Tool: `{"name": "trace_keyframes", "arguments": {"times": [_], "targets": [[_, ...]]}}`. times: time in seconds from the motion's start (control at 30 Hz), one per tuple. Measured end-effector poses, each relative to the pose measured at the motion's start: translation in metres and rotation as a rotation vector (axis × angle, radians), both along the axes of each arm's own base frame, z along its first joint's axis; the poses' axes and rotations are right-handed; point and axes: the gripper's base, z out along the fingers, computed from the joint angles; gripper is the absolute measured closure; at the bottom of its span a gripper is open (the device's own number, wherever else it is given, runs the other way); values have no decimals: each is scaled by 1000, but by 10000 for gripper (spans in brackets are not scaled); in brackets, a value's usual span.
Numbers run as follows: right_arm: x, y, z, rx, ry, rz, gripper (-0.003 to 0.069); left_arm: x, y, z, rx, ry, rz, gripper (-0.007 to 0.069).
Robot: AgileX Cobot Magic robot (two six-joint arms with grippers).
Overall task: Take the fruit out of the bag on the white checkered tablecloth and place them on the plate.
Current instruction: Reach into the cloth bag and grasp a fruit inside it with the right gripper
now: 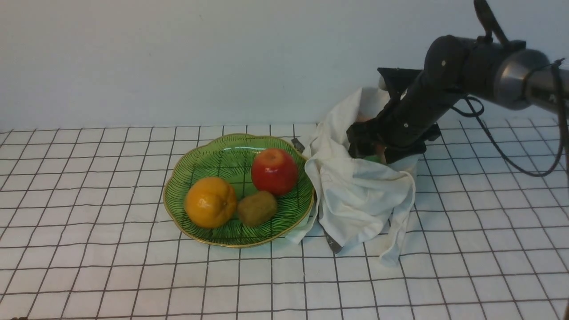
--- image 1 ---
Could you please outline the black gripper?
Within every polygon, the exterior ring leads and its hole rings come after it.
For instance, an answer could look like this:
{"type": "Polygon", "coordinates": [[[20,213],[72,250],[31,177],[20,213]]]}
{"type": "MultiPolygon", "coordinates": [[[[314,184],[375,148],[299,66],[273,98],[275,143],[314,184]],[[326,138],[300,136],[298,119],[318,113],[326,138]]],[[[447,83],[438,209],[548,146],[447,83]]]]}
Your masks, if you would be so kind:
{"type": "Polygon", "coordinates": [[[425,154],[426,142],[441,135],[437,125],[441,117],[442,108],[435,105],[415,108],[388,104],[376,117],[350,125],[348,154],[355,159],[376,155],[386,164],[425,154]]]}

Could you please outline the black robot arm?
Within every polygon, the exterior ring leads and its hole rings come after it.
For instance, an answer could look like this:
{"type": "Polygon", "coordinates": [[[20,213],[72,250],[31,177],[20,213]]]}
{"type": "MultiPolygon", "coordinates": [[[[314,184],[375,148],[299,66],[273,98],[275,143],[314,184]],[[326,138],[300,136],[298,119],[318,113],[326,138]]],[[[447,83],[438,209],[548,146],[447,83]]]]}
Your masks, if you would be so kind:
{"type": "Polygon", "coordinates": [[[475,99],[520,111],[531,105],[568,116],[568,71],[525,42],[505,45],[446,35],[429,47],[424,67],[378,68],[389,94],[371,120],[347,129],[348,152],[366,158],[385,148],[388,164],[423,154],[425,143],[441,136],[438,121],[462,99],[475,99]]]}

